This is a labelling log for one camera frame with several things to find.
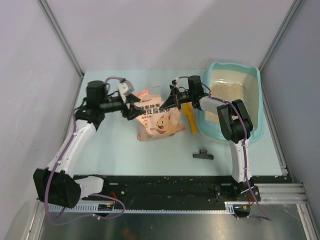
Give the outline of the yellow plastic litter scoop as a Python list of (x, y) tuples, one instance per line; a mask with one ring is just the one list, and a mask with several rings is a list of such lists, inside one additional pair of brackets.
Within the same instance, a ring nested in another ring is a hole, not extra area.
[(197, 125), (196, 125), (196, 120), (193, 114), (192, 106), (189, 102), (183, 103), (182, 104), (182, 111), (186, 115), (189, 125), (190, 125), (190, 130), (192, 134), (196, 134), (198, 132)]

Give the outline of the pink cat litter bag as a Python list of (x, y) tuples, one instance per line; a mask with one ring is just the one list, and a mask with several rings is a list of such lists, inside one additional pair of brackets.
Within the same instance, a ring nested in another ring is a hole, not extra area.
[(179, 123), (181, 113), (176, 107), (161, 108), (164, 101), (159, 88), (154, 86), (135, 94), (140, 99), (135, 106), (145, 110), (144, 114), (136, 118), (139, 122), (137, 139), (140, 142), (173, 136), (186, 130)]

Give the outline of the black bag clip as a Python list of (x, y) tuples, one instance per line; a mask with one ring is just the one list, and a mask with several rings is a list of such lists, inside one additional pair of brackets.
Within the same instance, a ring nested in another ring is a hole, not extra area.
[(209, 154), (206, 149), (201, 149), (199, 153), (193, 153), (192, 157), (194, 159), (204, 159), (204, 160), (213, 160), (214, 156)]

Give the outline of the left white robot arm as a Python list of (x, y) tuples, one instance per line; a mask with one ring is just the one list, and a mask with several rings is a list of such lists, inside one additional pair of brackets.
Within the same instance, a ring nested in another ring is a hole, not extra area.
[(86, 96), (73, 113), (73, 128), (61, 145), (58, 153), (44, 169), (38, 168), (33, 174), (38, 199), (45, 204), (73, 208), (82, 198), (94, 194), (105, 200), (111, 188), (97, 176), (74, 178), (74, 168), (86, 143), (97, 132), (107, 113), (121, 112), (127, 120), (143, 115), (145, 111), (135, 106), (140, 99), (133, 94), (132, 83), (121, 77), (117, 91), (109, 93), (107, 80), (90, 81)]

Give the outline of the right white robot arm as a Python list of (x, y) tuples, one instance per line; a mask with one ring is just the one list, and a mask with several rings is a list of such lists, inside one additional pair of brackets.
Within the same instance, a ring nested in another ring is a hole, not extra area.
[(187, 76), (188, 89), (180, 91), (178, 81), (172, 80), (170, 94), (161, 105), (161, 109), (181, 109), (182, 104), (191, 103), (194, 109), (207, 111), (218, 115), (220, 130), (229, 142), (232, 158), (232, 178), (237, 183), (230, 188), (231, 196), (242, 201), (253, 187), (252, 174), (249, 167), (249, 138), (253, 130), (253, 123), (241, 99), (228, 101), (214, 97), (198, 75)]

